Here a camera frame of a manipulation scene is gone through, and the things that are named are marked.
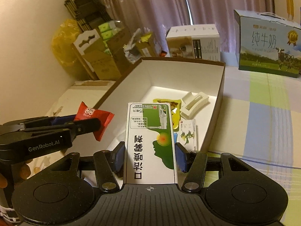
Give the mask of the person's left hand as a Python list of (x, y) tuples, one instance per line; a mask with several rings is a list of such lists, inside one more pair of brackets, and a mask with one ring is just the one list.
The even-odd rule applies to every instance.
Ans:
[[(33, 159), (26, 160), (20, 165), (16, 165), (17, 168), (14, 168), (12, 171), (12, 178), (16, 181), (23, 181), (26, 180), (31, 175), (31, 170), (29, 167), (29, 163), (31, 163)], [(6, 188), (8, 186), (8, 179), (7, 176), (0, 174), (1, 177), (1, 188)]]

